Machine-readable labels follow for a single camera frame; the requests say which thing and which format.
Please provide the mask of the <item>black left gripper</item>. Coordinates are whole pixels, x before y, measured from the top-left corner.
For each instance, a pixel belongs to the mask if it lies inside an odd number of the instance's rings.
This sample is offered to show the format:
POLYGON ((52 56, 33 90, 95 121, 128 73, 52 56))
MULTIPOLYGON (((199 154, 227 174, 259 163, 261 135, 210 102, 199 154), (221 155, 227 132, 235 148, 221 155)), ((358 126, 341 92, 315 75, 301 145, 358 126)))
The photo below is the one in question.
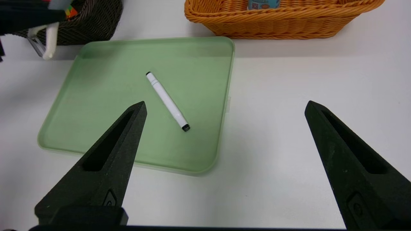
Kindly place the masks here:
MULTIPOLYGON (((19 6, 17 2, 12 0, 0 1, 0 34, 6 35, 10 33, 13 27, 13 21, 18 14, 19 6)), ((61 22, 66 19, 64 10, 30 10, 23 11, 22 18, 19 19, 19 30, 26 30, 41 25, 48 25, 55 22, 61 22)))

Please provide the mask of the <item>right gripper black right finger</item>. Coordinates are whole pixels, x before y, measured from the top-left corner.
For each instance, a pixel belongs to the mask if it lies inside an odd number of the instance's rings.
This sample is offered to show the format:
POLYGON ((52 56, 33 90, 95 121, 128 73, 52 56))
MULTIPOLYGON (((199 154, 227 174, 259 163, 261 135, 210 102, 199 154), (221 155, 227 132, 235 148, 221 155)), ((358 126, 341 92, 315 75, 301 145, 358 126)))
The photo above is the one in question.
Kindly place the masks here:
POLYGON ((346 229, 409 230, 410 181, 325 106, 304 115, 346 229))

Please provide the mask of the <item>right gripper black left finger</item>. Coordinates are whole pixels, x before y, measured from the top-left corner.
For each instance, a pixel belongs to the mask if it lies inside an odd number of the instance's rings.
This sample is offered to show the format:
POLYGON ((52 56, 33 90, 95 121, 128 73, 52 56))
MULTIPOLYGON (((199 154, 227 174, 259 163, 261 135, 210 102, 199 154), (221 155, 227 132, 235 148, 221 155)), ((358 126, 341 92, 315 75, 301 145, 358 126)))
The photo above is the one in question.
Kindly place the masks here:
POLYGON ((122 207, 147 109, 128 107, 35 206, 40 226, 121 226, 122 207))

